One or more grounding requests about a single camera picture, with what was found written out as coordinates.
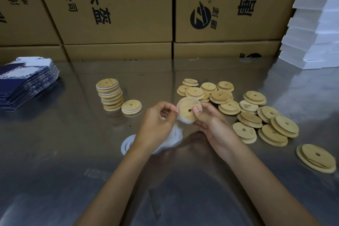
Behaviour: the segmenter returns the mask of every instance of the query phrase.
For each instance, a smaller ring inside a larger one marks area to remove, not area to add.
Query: stainless steel tabletop
[[[17,112],[0,111],[0,226],[71,225],[122,160],[148,107],[176,104],[184,78],[234,84],[291,118],[300,135],[277,148],[260,138],[249,147],[324,225],[339,224],[339,173],[319,173],[295,154],[316,144],[339,157],[339,68],[300,70],[282,60],[205,59],[57,64],[55,85]],[[142,102],[126,116],[102,108],[95,84],[119,80],[125,100]],[[228,116],[230,123],[235,116]],[[234,174],[192,125],[182,143],[153,155],[133,190],[122,225],[262,225]]]

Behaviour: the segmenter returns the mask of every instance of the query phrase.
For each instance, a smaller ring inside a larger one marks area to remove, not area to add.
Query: forearm
[[[226,162],[267,226],[321,225],[242,142],[233,142]]]
[[[148,154],[131,148],[75,225],[119,225],[135,182],[148,157]]]

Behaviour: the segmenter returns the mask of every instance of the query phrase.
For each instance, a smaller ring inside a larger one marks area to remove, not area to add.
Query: white box stack
[[[279,58],[301,69],[339,67],[339,0],[295,0]]]

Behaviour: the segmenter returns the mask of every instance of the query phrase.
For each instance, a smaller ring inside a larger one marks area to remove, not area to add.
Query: stack of purple cards
[[[18,57],[0,66],[0,108],[15,111],[56,82],[59,70],[51,59]]]

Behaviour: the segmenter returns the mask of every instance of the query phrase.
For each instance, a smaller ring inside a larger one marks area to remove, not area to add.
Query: person's left arm
[[[164,101],[147,110],[132,146],[75,226],[119,225],[143,166],[168,137],[177,117],[178,108]]]

